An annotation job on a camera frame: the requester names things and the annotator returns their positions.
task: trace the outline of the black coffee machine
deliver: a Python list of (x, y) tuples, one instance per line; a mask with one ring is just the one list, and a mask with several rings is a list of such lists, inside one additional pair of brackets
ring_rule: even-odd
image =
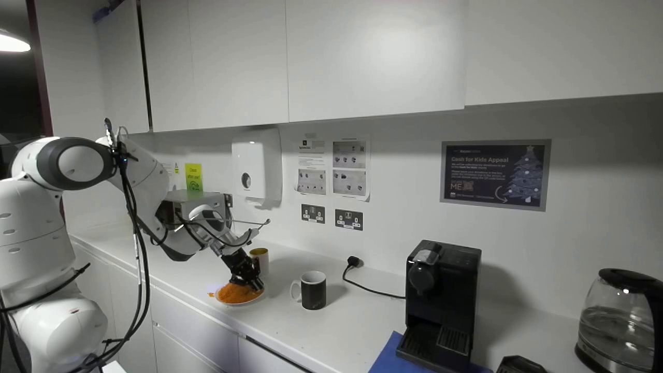
[(478, 249), (418, 241), (408, 257), (408, 330), (399, 356), (436, 370), (468, 370), (478, 263)]

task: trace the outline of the wall socket panel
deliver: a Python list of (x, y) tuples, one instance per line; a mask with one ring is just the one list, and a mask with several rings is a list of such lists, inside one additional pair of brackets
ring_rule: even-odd
[(367, 142), (333, 141), (333, 168), (367, 168)]
[(333, 193), (367, 195), (367, 172), (333, 170)]
[(326, 193), (324, 170), (297, 170), (295, 188), (303, 195), (324, 195)]
[(336, 209), (333, 222), (338, 228), (364, 230), (364, 213), (350, 209)]
[(305, 205), (303, 202), (303, 220), (305, 222), (315, 222), (315, 224), (324, 224), (324, 207), (320, 207), (320, 205)]

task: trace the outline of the backsplash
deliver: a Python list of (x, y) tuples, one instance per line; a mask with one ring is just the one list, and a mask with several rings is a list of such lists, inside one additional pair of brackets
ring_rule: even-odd
[[(231, 193), (230, 142), (245, 129), (134, 134), (164, 163), (203, 165), (203, 188)], [(239, 220), (271, 224), (261, 238), (404, 273), (418, 240), (482, 251), (481, 297), (578, 317), (601, 266), (663, 278), (663, 96), (610, 96), (469, 107), (444, 113), (320, 119), (280, 126), (281, 202), (234, 200)], [(300, 195), (300, 141), (367, 141), (367, 198)], [(440, 142), (549, 139), (544, 211), (439, 200)], [(324, 207), (324, 224), (300, 205)], [(363, 230), (333, 224), (336, 209), (363, 213)]]

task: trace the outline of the black cup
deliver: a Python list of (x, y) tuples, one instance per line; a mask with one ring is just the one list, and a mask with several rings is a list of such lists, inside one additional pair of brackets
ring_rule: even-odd
[(323, 309), (326, 304), (326, 276), (320, 272), (307, 272), (291, 281), (291, 297), (305, 309)]

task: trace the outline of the orange object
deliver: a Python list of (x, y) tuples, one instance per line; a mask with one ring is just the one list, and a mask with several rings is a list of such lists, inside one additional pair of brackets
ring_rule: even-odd
[(210, 297), (226, 303), (226, 304), (245, 304), (261, 296), (263, 290), (255, 290), (248, 285), (227, 281), (224, 288), (209, 291)]

